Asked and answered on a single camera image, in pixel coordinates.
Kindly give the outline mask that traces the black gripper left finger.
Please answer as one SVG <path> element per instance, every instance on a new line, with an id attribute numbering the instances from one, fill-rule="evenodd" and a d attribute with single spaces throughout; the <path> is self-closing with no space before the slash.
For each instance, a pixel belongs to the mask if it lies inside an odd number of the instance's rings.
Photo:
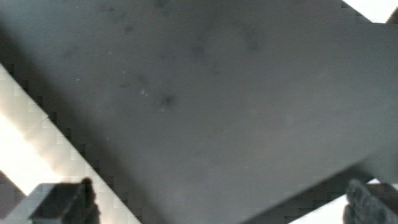
<path id="1" fill-rule="evenodd" d="M 99 224 L 92 180 L 41 183 L 0 224 Z"/>

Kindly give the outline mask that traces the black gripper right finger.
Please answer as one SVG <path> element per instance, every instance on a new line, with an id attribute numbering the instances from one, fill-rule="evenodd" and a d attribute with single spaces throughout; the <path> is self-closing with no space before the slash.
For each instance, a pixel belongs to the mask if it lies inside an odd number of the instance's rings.
<path id="1" fill-rule="evenodd" d="M 391 184 L 352 180 L 346 201 L 343 224 L 398 224 L 398 189 Z"/>

